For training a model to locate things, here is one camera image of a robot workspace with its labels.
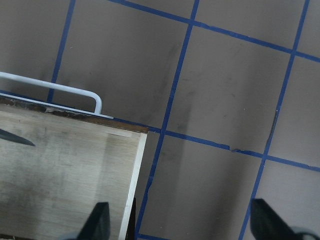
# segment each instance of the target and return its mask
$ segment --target gray tile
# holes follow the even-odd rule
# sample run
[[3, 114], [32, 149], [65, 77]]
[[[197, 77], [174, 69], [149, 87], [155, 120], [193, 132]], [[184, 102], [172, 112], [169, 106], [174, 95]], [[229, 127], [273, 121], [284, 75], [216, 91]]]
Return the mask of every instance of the gray tile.
[[320, 167], [320, 63], [296, 57], [269, 155]]
[[145, 194], [145, 189], [147, 186], [151, 165], [154, 160], [158, 139], [159, 139], [158, 133], [155, 133], [155, 132], [148, 133], [146, 143], [145, 143], [142, 163], [140, 167], [139, 177], [138, 177], [135, 194], [134, 194], [134, 197], [136, 198], [136, 215], [135, 215], [136, 220], [138, 219], [141, 203]]
[[[320, 172], [267, 161], [256, 197], [263, 198], [290, 226], [306, 228], [318, 236]], [[254, 240], [250, 225], [245, 240]]]
[[311, 0], [304, 20], [298, 50], [300, 52], [320, 57], [320, 5], [317, 0]]
[[[186, 29], [117, 3], [79, 0], [57, 82], [99, 94], [105, 115], [160, 127]], [[53, 100], [93, 109], [61, 92]]]
[[292, 48], [304, 0], [201, 0], [196, 19]]
[[[2, 0], [0, 71], [51, 81], [68, 1]], [[48, 89], [2, 80], [0, 89], [47, 99]]]
[[190, 18], [194, 5], [194, 0], [130, 0], [130, 2], [185, 18]]
[[195, 27], [168, 129], [263, 152], [289, 55]]
[[140, 233], [236, 239], [259, 165], [259, 158], [166, 136]]

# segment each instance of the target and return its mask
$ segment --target dark object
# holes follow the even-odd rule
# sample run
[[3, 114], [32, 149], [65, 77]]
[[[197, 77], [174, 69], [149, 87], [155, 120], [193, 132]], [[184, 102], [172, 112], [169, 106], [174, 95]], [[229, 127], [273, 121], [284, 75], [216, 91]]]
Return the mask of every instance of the dark object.
[[135, 240], [135, 226], [136, 226], [136, 198], [133, 199], [125, 240]]
[[108, 240], [109, 236], [109, 204], [107, 202], [98, 202], [76, 240]]
[[251, 201], [250, 228], [256, 240], [303, 240], [304, 236], [320, 240], [310, 233], [294, 233], [263, 199]]
[[0, 139], [8, 140], [18, 144], [35, 146], [31, 141], [2, 129], [0, 129]]

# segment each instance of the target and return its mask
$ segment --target wood grain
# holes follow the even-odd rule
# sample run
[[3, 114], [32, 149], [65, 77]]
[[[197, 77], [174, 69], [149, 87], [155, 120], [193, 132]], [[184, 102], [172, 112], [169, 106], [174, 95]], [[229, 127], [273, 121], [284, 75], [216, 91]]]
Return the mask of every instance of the wood grain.
[[110, 239], [122, 239], [146, 134], [4, 104], [0, 128], [35, 144], [0, 139], [0, 233], [57, 239], [109, 202]]

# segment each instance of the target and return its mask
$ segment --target white handle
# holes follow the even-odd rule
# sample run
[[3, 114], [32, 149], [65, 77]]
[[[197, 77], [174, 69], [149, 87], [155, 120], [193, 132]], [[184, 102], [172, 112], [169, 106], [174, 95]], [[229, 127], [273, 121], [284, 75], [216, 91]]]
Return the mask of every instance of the white handle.
[[96, 93], [94, 93], [92, 91], [87, 91], [87, 90], [83, 90], [83, 89], [79, 89], [79, 88], [75, 88], [75, 87], [71, 87], [71, 86], [64, 86], [64, 85], [60, 85], [60, 84], [56, 84], [56, 83], [52, 83], [52, 82], [48, 82], [48, 81], [41, 81], [38, 79], [34, 79], [34, 78], [26, 77], [26, 76], [14, 75], [14, 74], [2, 72], [2, 71], [0, 71], [0, 78], [6, 78], [6, 79], [13, 80], [13, 81], [21, 82], [21, 83], [37, 85], [37, 86], [41, 86], [41, 87], [45, 87], [45, 88], [61, 90], [64, 92], [69, 92], [69, 93], [73, 93], [73, 94], [78, 94], [78, 95], [94, 98], [94, 100], [95, 100], [94, 113], [97, 115], [101, 114], [101, 109], [102, 109], [101, 98]]

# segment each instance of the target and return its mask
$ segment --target gray floor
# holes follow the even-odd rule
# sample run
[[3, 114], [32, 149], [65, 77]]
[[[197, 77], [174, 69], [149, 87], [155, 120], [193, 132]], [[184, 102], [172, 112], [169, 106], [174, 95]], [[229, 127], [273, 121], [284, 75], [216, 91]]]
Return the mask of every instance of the gray floor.
[[2, 0], [0, 71], [93, 91], [102, 114], [150, 126], [139, 239], [252, 240], [251, 197], [320, 235], [319, 13], [317, 0]]

